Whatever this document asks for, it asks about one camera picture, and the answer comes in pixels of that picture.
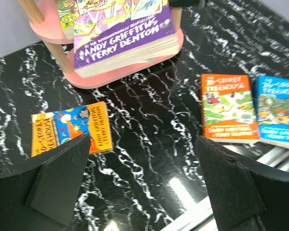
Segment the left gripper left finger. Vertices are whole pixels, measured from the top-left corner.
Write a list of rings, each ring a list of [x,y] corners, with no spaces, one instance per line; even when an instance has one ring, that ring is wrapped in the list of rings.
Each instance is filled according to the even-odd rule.
[[[64,231],[74,212],[91,141],[80,135],[0,168],[0,231]]]

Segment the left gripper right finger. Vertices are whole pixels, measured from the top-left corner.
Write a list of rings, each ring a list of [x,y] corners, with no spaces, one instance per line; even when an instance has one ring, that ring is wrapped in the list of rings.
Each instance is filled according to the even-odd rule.
[[[289,231],[289,172],[198,136],[195,149],[220,231]]]

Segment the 130-storey treehouse orange book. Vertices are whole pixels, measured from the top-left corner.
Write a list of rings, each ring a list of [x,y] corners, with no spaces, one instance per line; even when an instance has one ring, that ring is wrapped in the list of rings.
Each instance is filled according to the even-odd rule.
[[[90,138],[89,154],[113,150],[105,102],[31,116],[31,156],[54,149],[82,134]]]

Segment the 78-storey treehouse orange book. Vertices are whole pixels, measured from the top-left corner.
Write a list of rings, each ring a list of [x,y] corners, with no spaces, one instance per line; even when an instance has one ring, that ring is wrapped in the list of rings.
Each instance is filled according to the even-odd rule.
[[[215,142],[258,142],[249,76],[202,74],[200,82],[203,136]]]

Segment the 26-storey treehouse blue book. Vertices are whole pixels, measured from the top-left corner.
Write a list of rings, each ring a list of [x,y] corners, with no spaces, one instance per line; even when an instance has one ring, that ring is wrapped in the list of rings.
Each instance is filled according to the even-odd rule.
[[[260,142],[289,149],[289,79],[259,76],[255,103]]]

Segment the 52-storey treehouse purple book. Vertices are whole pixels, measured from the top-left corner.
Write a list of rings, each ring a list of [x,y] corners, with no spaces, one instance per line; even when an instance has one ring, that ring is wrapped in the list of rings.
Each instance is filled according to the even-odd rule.
[[[178,51],[167,0],[78,0],[74,71],[82,78]]]

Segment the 65-storey treehouse green book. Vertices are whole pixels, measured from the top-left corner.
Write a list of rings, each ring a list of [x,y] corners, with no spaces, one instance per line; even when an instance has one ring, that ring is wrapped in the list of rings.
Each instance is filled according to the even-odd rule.
[[[74,0],[56,0],[55,1],[59,21],[65,37],[69,40],[74,38]]]

